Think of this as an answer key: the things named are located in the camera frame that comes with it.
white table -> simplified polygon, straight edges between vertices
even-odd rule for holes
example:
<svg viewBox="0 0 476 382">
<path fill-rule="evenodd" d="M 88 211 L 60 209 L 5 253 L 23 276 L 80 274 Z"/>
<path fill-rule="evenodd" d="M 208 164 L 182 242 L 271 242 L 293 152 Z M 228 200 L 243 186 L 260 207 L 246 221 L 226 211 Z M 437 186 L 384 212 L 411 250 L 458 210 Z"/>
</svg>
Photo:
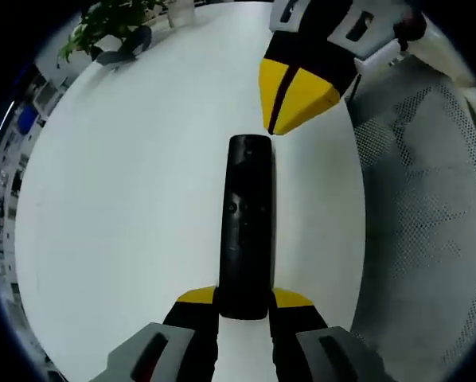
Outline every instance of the white table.
<svg viewBox="0 0 476 382">
<path fill-rule="evenodd" d="M 197 27 L 133 64 L 92 64 L 50 116 L 22 184 L 17 269 L 29 323 L 70 381 L 102 371 L 109 351 L 162 322 L 185 291 L 216 284 L 228 140 L 265 134 L 270 9 L 199 8 Z M 349 328 L 365 206 L 345 105 L 273 141 L 275 285 Z M 221 319 L 219 350 L 213 380 L 276 380 L 266 320 Z"/>
</svg>

remote control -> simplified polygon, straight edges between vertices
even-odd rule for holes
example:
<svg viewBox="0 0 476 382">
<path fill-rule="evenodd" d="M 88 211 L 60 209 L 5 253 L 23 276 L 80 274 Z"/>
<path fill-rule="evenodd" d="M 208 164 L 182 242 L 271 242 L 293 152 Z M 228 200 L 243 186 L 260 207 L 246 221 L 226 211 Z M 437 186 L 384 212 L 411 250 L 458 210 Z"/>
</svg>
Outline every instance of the remote control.
<svg viewBox="0 0 476 382">
<path fill-rule="evenodd" d="M 224 187 L 219 313 L 257 320 L 267 315 L 271 295 L 273 157 L 263 135 L 236 135 L 229 141 Z"/>
</svg>

potted plant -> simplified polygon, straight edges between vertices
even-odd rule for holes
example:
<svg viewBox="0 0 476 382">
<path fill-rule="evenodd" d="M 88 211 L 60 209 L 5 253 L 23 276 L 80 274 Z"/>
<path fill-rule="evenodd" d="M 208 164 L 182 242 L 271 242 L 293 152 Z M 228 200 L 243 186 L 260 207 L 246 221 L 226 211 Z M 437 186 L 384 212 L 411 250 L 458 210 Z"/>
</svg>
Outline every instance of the potted plant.
<svg viewBox="0 0 476 382">
<path fill-rule="evenodd" d="M 102 0 L 83 10 L 80 24 L 73 30 L 59 57 L 68 61 L 75 50 L 86 52 L 94 60 L 102 49 L 95 44 L 107 35 L 123 42 L 134 27 L 154 18 L 166 9 L 166 0 Z"/>
</svg>

